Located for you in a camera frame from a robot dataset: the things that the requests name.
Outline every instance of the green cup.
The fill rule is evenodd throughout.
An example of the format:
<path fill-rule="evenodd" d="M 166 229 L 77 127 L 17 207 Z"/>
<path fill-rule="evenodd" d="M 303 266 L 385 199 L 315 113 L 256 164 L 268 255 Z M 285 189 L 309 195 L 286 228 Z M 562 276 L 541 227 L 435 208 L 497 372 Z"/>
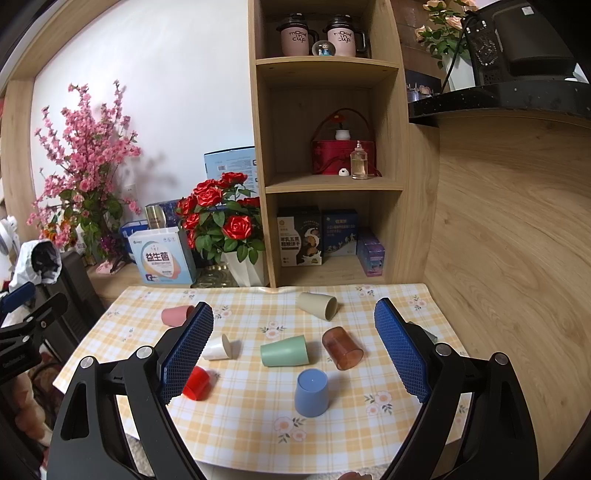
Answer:
<path fill-rule="evenodd" d="M 265 367 L 308 365 L 310 360 L 306 350 L 306 338 L 298 335 L 261 345 L 261 361 Z"/>

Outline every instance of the gold canister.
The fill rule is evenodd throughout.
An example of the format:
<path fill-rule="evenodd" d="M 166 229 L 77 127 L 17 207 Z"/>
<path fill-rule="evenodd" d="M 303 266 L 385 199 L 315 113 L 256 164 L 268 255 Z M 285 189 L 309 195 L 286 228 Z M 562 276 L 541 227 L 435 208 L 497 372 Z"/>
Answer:
<path fill-rule="evenodd" d="M 158 203 L 152 203 L 151 205 L 146 205 L 146 218 L 148 219 L 148 227 L 151 230 L 157 228 L 166 228 L 166 215 L 164 215 L 164 210 Z"/>

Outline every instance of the power outlet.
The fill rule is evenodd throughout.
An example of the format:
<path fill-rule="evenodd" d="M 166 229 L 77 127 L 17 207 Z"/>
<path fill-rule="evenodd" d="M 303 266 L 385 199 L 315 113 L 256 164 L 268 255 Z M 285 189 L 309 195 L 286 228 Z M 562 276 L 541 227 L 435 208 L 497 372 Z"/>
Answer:
<path fill-rule="evenodd" d="M 132 183 L 130 185 L 125 185 L 122 189 L 121 189 L 121 198 L 124 199 L 132 199 L 132 200 L 137 200 L 138 199 L 138 191 L 135 188 L 135 183 Z"/>

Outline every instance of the mug lid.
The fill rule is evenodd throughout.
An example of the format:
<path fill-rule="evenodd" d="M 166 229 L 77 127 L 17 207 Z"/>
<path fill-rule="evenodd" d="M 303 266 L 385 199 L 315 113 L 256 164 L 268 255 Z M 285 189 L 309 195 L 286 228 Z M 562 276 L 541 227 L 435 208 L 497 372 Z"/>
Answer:
<path fill-rule="evenodd" d="M 351 19 L 350 15 L 335 15 L 333 18 L 329 20 L 328 25 L 323 30 L 324 33 L 327 33 L 332 28 L 353 28 L 353 20 Z"/>
<path fill-rule="evenodd" d="M 277 31 L 280 32 L 281 30 L 285 30 L 286 28 L 291 27 L 301 27 L 308 30 L 308 23 L 306 22 L 306 18 L 302 14 L 290 14 L 289 17 L 283 19 L 281 25 L 277 27 Z"/>

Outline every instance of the screw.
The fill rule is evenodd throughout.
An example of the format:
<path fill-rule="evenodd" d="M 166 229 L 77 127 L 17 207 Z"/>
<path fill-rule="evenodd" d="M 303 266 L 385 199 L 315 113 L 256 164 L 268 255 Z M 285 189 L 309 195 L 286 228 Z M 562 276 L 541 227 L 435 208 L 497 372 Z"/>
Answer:
<path fill-rule="evenodd" d="M 450 356 L 452 354 L 452 347 L 446 343 L 438 343 L 435 347 L 435 351 L 441 356 Z"/>
<path fill-rule="evenodd" d="M 94 360 L 91 356 L 86 356 L 82 359 L 82 361 L 80 362 L 80 366 L 82 368 L 88 368 L 93 364 Z"/>
<path fill-rule="evenodd" d="M 150 355 L 152 355 L 152 347 L 143 346 L 142 348 L 138 349 L 135 354 L 138 358 L 148 358 Z"/>
<path fill-rule="evenodd" d="M 509 358 L 504 353 L 498 353 L 495 355 L 495 362 L 499 365 L 506 365 L 509 363 Z"/>

